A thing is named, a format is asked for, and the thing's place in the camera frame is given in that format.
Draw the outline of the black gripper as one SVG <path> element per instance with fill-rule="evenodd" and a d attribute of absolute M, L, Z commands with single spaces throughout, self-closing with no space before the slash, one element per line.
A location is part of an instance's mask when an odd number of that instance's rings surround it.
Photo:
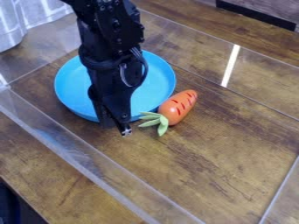
<path fill-rule="evenodd" d="M 104 127 L 116 125 L 120 135 L 127 137 L 132 134 L 129 126 L 132 93 L 141 86 L 148 74 L 144 55 L 140 49 L 133 47 L 117 59 L 97 61 L 81 47 L 79 59 L 88 69 L 91 79 L 88 97 L 100 124 Z"/>

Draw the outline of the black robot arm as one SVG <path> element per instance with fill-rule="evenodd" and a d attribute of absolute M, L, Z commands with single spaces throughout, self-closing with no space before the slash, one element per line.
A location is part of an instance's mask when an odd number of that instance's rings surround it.
<path fill-rule="evenodd" d="M 145 81 L 148 64 L 140 12 L 129 0 L 61 0 L 77 17 L 79 59 L 88 70 L 88 98 L 103 127 L 129 127 L 131 98 Z"/>

